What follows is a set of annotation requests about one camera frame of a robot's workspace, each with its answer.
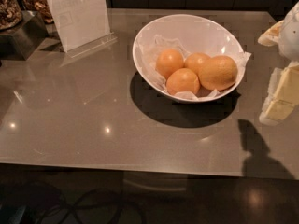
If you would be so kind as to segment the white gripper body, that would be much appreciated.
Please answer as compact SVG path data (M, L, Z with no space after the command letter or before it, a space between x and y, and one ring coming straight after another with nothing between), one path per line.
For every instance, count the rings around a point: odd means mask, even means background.
M291 61L299 61L299 2L288 12L281 25L279 52Z

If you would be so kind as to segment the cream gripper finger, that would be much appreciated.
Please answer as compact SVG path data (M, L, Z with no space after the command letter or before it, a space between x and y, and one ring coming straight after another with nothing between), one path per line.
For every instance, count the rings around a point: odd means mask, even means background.
M263 46L272 47L279 43L280 33L284 21L278 21L267 29L263 34L258 38L258 43Z
M267 93L259 121L275 126L299 105L299 62L290 62L284 69L275 68Z

